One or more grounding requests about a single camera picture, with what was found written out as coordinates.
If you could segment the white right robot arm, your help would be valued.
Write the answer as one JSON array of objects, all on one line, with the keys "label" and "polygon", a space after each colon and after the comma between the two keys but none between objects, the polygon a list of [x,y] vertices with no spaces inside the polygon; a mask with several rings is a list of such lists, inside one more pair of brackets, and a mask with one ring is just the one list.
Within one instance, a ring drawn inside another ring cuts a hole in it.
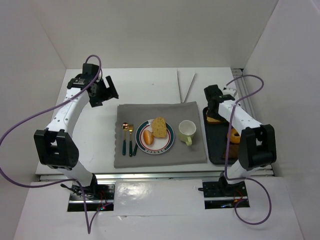
[{"label": "white right robot arm", "polygon": [[115,122],[102,120],[89,141],[97,160],[94,172],[115,169],[198,165],[211,161],[233,165],[221,174],[217,191],[232,194],[257,168],[276,161],[275,130],[251,118],[217,85],[204,90],[208,105],[196,102],[122,104]]}]

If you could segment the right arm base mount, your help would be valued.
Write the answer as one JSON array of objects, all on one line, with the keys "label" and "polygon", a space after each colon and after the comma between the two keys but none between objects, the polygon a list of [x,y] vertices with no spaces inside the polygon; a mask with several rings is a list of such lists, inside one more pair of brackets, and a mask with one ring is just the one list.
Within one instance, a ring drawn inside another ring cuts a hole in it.
[{"label": "right arm base mount", "polygon": [[206,210],[232,209],[236,204],[238,208],[250,207],[247,188],[243,181],[226,189],[222,189],[217,181],[207,181],[197,190],[203,193]]}]

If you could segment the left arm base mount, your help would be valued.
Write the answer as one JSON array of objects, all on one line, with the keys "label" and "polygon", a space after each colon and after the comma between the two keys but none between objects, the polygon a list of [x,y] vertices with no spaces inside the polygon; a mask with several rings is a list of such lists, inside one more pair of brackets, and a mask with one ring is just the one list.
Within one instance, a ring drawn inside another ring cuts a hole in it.
[{"label": "left arm base mount", "polygon": [[114,210],[115,184],[99,184],[95,193],[87,191],[88,188],[85,187],[84,197],[78,185],[68,187],[61,183],[60,186],[70,191],[68,212],[83,212],[85,210],[84,199],[88,212],[97,210],[111,212]]}]

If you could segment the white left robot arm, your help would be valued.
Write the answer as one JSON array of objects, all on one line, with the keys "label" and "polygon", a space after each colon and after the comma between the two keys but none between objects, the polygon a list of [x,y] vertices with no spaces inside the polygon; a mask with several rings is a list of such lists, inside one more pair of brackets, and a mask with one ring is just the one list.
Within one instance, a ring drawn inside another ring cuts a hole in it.
[{"label": "white left robot arm", "polygon": [[97,178],[80,163],[80,151],[72,136],[87,104],[95,108],[119,97],[111,77],[102,79],[100,72],[98,65],[84,63],[82,72],[67,85],[64,105],[47,127],[33,136],[40,163],[76,180],[91,194],[98,190]]}]

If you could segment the seeded bread slice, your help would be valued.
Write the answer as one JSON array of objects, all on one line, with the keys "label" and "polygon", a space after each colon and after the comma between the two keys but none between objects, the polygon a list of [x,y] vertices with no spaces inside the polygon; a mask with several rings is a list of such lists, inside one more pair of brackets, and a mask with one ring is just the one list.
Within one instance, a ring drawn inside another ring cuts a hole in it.
[{"label": "seeded bread slice", "polygon": [[155,138],[166,138],[167,137],[167,125],[163,117],[157,117],[152,121],[151,124],[152,133]]}]

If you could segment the round orange bread roll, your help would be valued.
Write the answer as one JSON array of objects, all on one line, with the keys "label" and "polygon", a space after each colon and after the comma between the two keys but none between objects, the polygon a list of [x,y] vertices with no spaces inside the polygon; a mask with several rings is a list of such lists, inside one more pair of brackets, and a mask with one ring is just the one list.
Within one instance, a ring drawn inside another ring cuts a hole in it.
[{"label": "round orange bread roll", "polygon": [[143,140],[148,146],[152,145],[153,142],[154,142],[153,133],[151,131],[147,130],[147,129],[144,130],[144,132],[143,132]]}]

